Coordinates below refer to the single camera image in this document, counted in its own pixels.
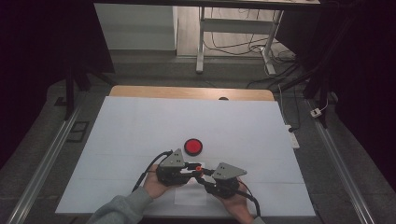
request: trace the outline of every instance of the white power adapter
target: white power adapter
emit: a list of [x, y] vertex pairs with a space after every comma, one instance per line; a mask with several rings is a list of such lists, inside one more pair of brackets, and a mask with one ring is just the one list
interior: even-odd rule
[[319, 108], [316, 108], [316, 109], [314, 109], [314, 110], [311, 110], [311, 116], [312, 116], [313, 118], [317, 118], [317, 117], [319, 117], [320, 115], [321, 115], [321, 112], [320, 112]]

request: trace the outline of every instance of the sleeve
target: sleeve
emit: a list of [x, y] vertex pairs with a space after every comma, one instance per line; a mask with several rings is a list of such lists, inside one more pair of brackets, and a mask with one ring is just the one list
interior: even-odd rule
[[256, 217], [252, 224], [265, 224], [261, 217]]
[[145, 189], [139, 187], [129, 196], [116, 196], [110, 203], [100, 207], [88, 223], [138, 223], [143, 217], [146, 206], [152, 199]]

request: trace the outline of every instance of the wall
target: wall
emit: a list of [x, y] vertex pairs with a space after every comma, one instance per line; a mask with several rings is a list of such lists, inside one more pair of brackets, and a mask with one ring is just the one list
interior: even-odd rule
[[175, 50], [177, 7], [95, 4], [109, 49]]

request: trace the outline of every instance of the person's right hand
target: person's right hand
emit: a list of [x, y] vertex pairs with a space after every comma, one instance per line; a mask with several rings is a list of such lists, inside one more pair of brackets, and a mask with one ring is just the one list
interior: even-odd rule
[[[239, 183], [239, 190], [247, 192], [247, 188], [241, 183]], [[253, 222], [254, 218], [248, 211], [247, 198], [244, 196], [235, 194], [233, 197], [228, 199], [223, 199], [219, 196], [215, 197], [222, 202], [225, 209], [240, 223], [250, 224]]]

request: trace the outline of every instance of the red button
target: red button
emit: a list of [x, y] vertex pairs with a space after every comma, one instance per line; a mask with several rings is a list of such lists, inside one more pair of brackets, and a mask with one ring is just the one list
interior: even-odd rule
[[184, 150], [190, 156], [197, 156], [201, 153], [203, 148], [202, 142], [196, 138], [192, 138], [186, 141], [184, 144]]

